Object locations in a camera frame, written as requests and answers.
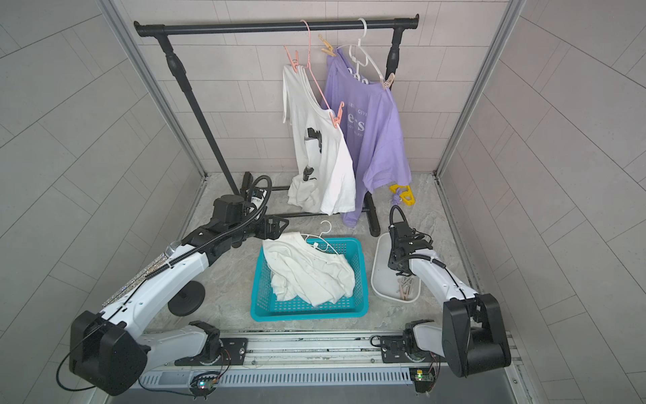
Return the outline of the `white plastic hanger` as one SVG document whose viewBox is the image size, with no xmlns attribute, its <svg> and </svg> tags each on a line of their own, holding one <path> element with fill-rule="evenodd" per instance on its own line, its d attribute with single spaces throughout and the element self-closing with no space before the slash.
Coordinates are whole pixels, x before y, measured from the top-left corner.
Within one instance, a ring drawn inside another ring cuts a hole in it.
<svg viewBox="0 0 646 404">
<path fill-rule="evenodd" d="M 369 80 L 363 76 L 360 72 L 361 67 L 372 67 L 373 70 L 377 73 L 379 83 L 383 89 L 386 89 L 386 80 L 384 74 L 381 72 L 380 68 L 373 60 L 368 51 L 362 47 L 362 40 L 365 38 L 368 32 L 368 24 L 364 18 L 358 19 L 363 25 L 363 34 L 358 38 L 356 45 L 342 45 L 340 48 L 348 49 L 348 56 L 350 60 L 354 63 L 355 68 L 351 69 L 353 77 L 361 83 L 369 84 Z"/>
<path fill-rule="evenodd" d="M 309 234 L 309 233 L 302 233 L 301 236 L 304 237 L 304 240 L 306 242 L 313 239 L 314 242 L 311 244 L 311 247 L 313 247 L 317 251 L 320 251 L 320 252 L 325 253 L 325 254 L 336 254 L 336 255 L 338 255 L 339 252 L 326 239 L 326 235 L 328 235 L 332 230 L 331 222 L 329 220 L 323 220 L 323 221 L 321 221 L 321 225 L 327 225 L 327 229 L 324 229 L 318 235 Z"/>
</svg>

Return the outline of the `white garment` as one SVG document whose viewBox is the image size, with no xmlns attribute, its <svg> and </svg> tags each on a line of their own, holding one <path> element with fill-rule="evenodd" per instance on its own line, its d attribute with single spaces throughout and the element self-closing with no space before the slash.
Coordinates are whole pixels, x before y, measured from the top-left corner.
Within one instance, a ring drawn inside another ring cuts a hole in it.
<svg viewBox="0 0 646 404">
<path fill-rule="evenodd" d="M 331 111 L 317 103 L 304 67 L 283 68 L 283 100 L 298 168 L 288 203 L 325 215 L 354 211 L 353 160 L 343 131 L 333 124 Z"/>
<path fill-rule="evenodd" d="M 309 244 L 299 232 L 262 242 L 277 301 L 298 297 L 318 307 L 351 298 L 356 285 L 353 268 L 328 242 Z"/>
</svg>

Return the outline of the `pink clothespin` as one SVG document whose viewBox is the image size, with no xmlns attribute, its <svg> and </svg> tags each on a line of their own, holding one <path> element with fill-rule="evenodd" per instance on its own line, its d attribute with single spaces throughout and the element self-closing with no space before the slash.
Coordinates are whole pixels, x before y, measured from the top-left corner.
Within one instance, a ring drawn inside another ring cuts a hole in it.
<svg viewBox="0 0 646 404">
<path fill-rule="evenodd" d="M 388 75 L 387 79 L 382 82 L 382 87 L 383 89 L 390 89 L 395 82 L 395 74 L 392 72 L 390 75 Z"/>
<path fill-rule="evenodd" d="M 343 119 L 343 109 L 345 108 L 345 103 L 342 101 L 339 104 L 339 107 L 336 112 L 330 110 L 331 122 L 336 129 L 339 129 Z"/>
<path fill-rule="evenodd" d="M 289 59 L 289 64 L 291 65 L 292 69 L 294 70 L 295 73 L 299 72 L 299 52 L 297 50 L 291 52 L 289 48 L 285 45 L 284 50 L 287 54 L 287 57 Z"/>
</svg>

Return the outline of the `purple t-shirt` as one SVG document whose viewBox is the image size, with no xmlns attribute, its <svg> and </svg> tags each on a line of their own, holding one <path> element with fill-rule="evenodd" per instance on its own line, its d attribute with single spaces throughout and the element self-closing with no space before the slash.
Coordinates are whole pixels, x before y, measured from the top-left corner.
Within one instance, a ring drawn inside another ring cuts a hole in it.
<svg viewBox="0 0 646 404">
<path fill-rule="evenodd" d="M 344 104 L 340 127 L 353 160 L 356 208 L 342 218 L 356 227 L 365 195 L 385 185 L 409 185 L 411 171 L 392 92 L 380 82 L 356 79 L 343 49 L 335 53 L 327 58 L 325 97 L 334 110 Z"/>
</svg>

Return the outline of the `beige clothespin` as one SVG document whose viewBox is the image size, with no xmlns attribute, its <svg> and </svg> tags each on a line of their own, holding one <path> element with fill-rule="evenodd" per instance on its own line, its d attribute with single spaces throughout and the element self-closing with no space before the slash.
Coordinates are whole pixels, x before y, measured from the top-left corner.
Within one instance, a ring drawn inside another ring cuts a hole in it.
<svg viewBox="0 0 646 404">
<path fill-rule="evenodd" d="M 324 52 L 329 57 L 336 57 L 336 53 L 334 52 L 334 47 L 326 40 L 326 38 L 323 35 L 318 35 L 318 38 L 321 41 L 321 43 L 324 45 L 321 51 Z"/>
</svg>

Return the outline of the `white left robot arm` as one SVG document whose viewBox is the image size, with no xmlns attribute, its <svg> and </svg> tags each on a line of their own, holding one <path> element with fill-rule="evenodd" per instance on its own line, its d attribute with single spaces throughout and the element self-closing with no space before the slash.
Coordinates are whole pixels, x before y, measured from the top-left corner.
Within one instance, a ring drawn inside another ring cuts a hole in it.
<svg viewBox="0 0 646 404">
<path fill-rule="evenodd" d="M 288 220 L 267 213 L 267 198 L 256 205 L 239 195 L 215 200 L 210 222 L 161 254 L 93 313 L 84 311 L 71 326 L 65 363 L 74 375 L 117 396 L 156 367 L 189 360 L 213 365 L 223 356 L 220 331 L 202 321 L 184 328 L 146 335 L 153 318 L 167 307 L 177 316 L 195 312 L 205 299 L 196 277 L 245 240 L 276 240 Z"/>
</svg>

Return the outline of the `yellow plastic triangle toy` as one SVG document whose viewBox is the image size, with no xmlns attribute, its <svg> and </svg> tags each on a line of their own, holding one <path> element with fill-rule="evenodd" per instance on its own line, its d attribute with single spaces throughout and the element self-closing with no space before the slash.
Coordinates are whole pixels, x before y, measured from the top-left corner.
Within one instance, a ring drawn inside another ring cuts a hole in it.
<svg viewBox="0 0 646 404">
<path fill-rule="evenodd" d="M 401 186 L 401 185 L 394 184 L 389 187 L 389 190 L 392 193 L 393 205 L 402 205 L 402 204 L 407 206 L 415 205 L 416 203 L 415 196 L 413 195 L 413 192 L 409 185 Z"/>
</svg>

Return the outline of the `white plastic clothespin tray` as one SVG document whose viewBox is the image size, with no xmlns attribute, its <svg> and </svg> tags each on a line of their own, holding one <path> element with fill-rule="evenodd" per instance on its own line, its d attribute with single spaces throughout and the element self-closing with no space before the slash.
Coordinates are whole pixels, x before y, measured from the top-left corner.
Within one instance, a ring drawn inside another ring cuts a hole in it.
<svg viewBox="0 0 646 404">
<path fill-rule="evenodd" d="M 390 235 L 385 233 L 378 238 L 370 278 L 375 294 L 394 303 L 412 304 L 422 292 L 422 284 L 417 277 L 397 275 L 388 267 L 391 249 Z"/>
</svg>

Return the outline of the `teal plastic laundry basket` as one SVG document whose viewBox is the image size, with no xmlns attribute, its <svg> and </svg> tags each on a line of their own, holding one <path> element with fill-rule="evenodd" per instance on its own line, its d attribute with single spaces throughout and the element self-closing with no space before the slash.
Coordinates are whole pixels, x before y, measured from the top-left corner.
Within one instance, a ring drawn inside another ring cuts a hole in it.
<svg viewBox="0 0 646 404">
<path fill-rule="evenodd" d="M 317 307 L 299 297 L 279 301 L 271 286 L 271 271 L 264 252 L 260 252 L 251 297 L 251 317 L 257 322 L 304 321 L 364 316 L 368 312 L 368 279 L 361 242 L 354 237 L 328 237 L 331 247 L 338 251 L 353 269 L 353 295 L 336 303 L 326 302 Z"/>
</svg>

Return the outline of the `silver microphone head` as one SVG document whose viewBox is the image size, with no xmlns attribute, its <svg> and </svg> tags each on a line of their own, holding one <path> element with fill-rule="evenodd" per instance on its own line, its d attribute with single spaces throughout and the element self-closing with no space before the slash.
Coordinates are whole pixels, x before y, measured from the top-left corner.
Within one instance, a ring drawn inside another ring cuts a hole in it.
<svg viewBox="0 0 646 404">
<path fill-rule="evenodd" d="M 170 244 L 168 244 L 168 245 L 166 246 L 166 248 L 165 248 L 165 250 L 164 250 L 164 255 L 165 255 L 167 258 L 172 257 L 172 256 L 173 256 L 173 254 L 175 254 L 175 252 L 177 251 L 177 249 L 178 249 L 180 246 L 181 246 L 181 242 L 180 242 L 180 241 L 173 241 L 173 242 L 171 242 Z"/>
</svg>

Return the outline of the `black round base stand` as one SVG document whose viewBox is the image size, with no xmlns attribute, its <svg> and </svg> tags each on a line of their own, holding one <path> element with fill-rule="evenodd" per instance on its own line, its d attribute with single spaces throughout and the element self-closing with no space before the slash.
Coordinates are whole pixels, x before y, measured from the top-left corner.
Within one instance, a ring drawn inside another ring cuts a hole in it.
<svg viewBox="0 0 646 404">
<path fill-rule="evenodd" d="M 205 287 L 200 282 L 189 281 L 168 301 L 168 310 L 174 316 L 189 316 L 202 306 L 205 295 Z"/>
</svg>

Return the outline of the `right circuit board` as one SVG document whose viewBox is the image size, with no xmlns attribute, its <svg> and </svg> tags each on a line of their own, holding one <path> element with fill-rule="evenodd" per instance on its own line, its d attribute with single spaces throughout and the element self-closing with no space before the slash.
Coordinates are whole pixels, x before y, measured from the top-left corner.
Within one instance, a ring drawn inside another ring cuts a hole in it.
<svg viewBox="0 0 646 404">
<path fill-rule="evenodd" d="M 410 368 L 410 380 L 416 393 L 430 393 L 437 383 L 437 371 L 432 368 Z"/>
</svg>

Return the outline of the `circuit board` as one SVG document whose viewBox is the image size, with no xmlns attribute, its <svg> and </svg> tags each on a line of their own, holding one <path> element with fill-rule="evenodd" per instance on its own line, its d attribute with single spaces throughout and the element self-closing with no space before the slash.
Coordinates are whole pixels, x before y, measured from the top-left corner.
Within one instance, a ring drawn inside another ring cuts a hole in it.
<svg viewBox="0 0 646 404">
<path fill-rule="evenodd" d="M 437 371 L 432 368 L 410 368 L 410 380 L 416 393 L 430 393 L 437 383 Z"/>
<path fill-rule="evenodd" d="M 203 398 L 206 400 L 217 389 L 219 380 L 219 372 L 205 372 L 193 377 L 189 384 L 189 390 L 194 399 Z"/>
</svg>

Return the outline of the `left circuit board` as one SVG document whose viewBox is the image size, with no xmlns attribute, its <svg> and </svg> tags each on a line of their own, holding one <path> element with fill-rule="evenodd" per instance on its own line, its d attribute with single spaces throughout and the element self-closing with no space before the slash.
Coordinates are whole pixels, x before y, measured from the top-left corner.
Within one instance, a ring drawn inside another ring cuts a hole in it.
<svg viewBox="0 0 646 404">
<path fill-rule="evenodd" d="M 206 400 L 217 389 L 219 380 L 219 372 L 205 372 L 193 377 L 189 384 L 189 390 L 194 399 L 203 398 Z"/>
</svg>

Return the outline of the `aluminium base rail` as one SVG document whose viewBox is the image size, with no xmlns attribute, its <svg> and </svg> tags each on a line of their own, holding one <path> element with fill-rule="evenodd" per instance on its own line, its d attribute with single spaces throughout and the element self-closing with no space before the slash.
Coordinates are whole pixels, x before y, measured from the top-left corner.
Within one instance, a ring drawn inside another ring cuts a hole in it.
<svg viewBox="0 0 646 404">
<path fill-rule="evenodd" d="M 124 328 L 102 326 L 77 332 L 70 370 L 117 396 L 148 371 L 175 366 L 425 366 L 443 360 L 457 377 L 508 367 L 511 349 L 504 331 L 440 328 L 420 323 L 402 333 L 251 333 L 220 338 L 214 328 L 187 326 L 133 338 Z"/>
</svg>

